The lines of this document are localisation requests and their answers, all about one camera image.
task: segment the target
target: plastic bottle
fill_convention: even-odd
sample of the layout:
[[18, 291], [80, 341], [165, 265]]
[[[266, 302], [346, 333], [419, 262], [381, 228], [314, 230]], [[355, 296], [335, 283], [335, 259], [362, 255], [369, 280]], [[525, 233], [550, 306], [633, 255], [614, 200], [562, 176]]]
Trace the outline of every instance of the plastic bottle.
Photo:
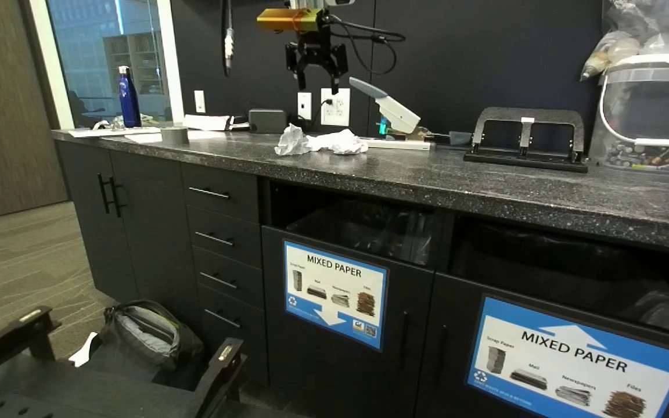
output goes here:
[[137, 100], [129, 65], [119, 67], [119, 93], [122, 93], [124, 125], [126, 129], [143, 125], [139, 100]]

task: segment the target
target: black wall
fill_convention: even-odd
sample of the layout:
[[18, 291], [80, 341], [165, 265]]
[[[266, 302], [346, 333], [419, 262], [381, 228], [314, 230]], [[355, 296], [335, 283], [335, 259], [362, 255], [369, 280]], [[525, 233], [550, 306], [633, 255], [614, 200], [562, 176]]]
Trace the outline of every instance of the black wall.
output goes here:
[[[298, 84], [287, 73], [291, 32], [272, 36], [256, 17], [274, 0], [234, 0], [234, 67], [222, 73], [222, 2], [184, 0], [180, 55], [187, 109], [193, 92], [208, 92], [209, 114], [247, 114], [251, 108], [296, 111]], [[592, 130], [598, 87], [582, 84], [584, 60], [601, 36], [599, 0], [357, 0], [335, 14], [407, 36], [391, 74], [385, 49], [360, 43], [362, 71], [348, 48], [354, 77], [374, 81], [424, 116], [434, 133], [475, 130], [484, 108], [577, 109]], [[309, 67], [309, 88], [328, 87]], [[374, 136], [380, 111], [354, 92], [350, 129]]]

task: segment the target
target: drawer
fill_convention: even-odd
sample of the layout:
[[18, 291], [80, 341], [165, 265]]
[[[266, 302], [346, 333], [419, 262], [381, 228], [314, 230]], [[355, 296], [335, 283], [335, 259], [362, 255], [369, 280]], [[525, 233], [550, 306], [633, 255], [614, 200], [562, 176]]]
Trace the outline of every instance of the drawer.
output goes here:
[[213, 215], [258, 222], [258, 180], [237, 173], [184, 168], [188, 204]]
[[267, 333], [262, 312], [205, 287], [198, 288], [203, 301], [203, 340], [209, 346], [218, 346], [226, 338], [245, 340], [242, 354], [249, 355], [245, 376], [267, 383]]
[[262, 273], [249, 265], [242, 265], [233, 259], [223, 259], [203, 248], [196, 248], [196, 273], [198, 283], [237, 297], [242, 302], [262, 306]]
[[208, 248], [226, 259], [261, 265], [261, 226], [239, 218], [213, 216], [203, 208], [191, 208], [191, 234], [196, 248]]

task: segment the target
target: wall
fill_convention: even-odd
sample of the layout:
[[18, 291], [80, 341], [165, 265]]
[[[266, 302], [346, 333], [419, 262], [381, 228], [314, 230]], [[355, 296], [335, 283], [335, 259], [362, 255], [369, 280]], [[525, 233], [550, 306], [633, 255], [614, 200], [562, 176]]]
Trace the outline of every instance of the wall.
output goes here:
[[[237, 64], [222, 74], [218, 2], [184, 0], [184, 95], [205, 88], [209, 111], [245, 114], [249, 108], [296, 109], [298, 84], [287, 73], [284, 44], [291, 32], [269, 36], [256, 25], [266, 8], [284, 2], [237, 0]], [[484, 108], [575, 109], [592, 124], [598, 87], [579, 73], [601, 32], [599, 0], [357, 0], [337, 9], [348, 21], [407, 36], [398, 44], [400, 65], [384, 49], [362, 44], [362, 71], [348, 44], [350, 74], [384, 87], [424, 116], [436, 133], [471, 130]], [[312, 71], [314, 87], [328, 87]], [[374, 133], [376, 108], [354, 93], [355, 133]]]
[[65, 202], [18, 2], [0, 2], [0, 216]]

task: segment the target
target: cabinet handle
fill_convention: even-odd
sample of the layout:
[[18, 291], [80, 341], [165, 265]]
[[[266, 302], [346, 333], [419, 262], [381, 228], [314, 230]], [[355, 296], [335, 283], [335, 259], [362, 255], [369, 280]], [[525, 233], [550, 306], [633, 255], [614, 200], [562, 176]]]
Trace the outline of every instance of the cabinet handle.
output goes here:
[[205, 313], [209, 313], [209, 316], [213, 316], [217, 320], [222, 320], [222, 324], [226, 324], [226, 326], [231, 326], [231, 329], [237, 329], [237, 330], [242, 330], [242, 324], [237, 324], [237, 320], [233, 320], [233, 318], [226, 318], [226, 316], [222, 316], [218, 312], [213, 312], [213, 309], [203, 309]]
[[188, 192], [198, 193], [198, 195], [217, 197], [217, 200], [231, 200], [233, 197], [229, 193], [218, 193], [218, 192], [209, 192], [209, 189], [196, 189], [196, 186], [188, 186]]
[[441, 376], [443, 376], [443, 365], [446, 365], [446, 341], [448, 341], [448, 329], [446, 324], [441, 326], [440, 330], [440, 338], [436, 338], [436, 355], [434, 355], [434, 385], [441, 383]]
[[404, 373], [407, 365], [407, 341], [410, 341], [410, 312], [402, 312], [400, 373]]
[[199, 273], [199, 276], [203, 276], [203, 280], [209, 280], [209, 281], [217, 281], [217, 283], [222, 283], [222, 287], [226, 287], [226, 288], [231, 288], [231, 291], [239, 291], [237, 283], [233, 283], [233, 281], [223, 281], [218, 274]]
[[117, 216], [124, 218], [124, 208], [119, 189], [124, 189], [115, 176], [109, 176], [111, 204], [117, 208]]
[[104, 193], [107, 180], [103, 175], [98, 175], [98, 186], [100, 186], [104, 215], [109, 215], [109, 200], [107, 200], [107, 193]]
[[234, 246], [233, 240], [223, 240], [223, 238], [217, 238], [217, 234], [209, 234], [209, 233], [199, 233], [199, 230], [196, 230], [196, 238], [203, 238], [203, 240], [208, 240], [208, 241], [217, 241], [217, 244], [222, 244], [222, 246]]

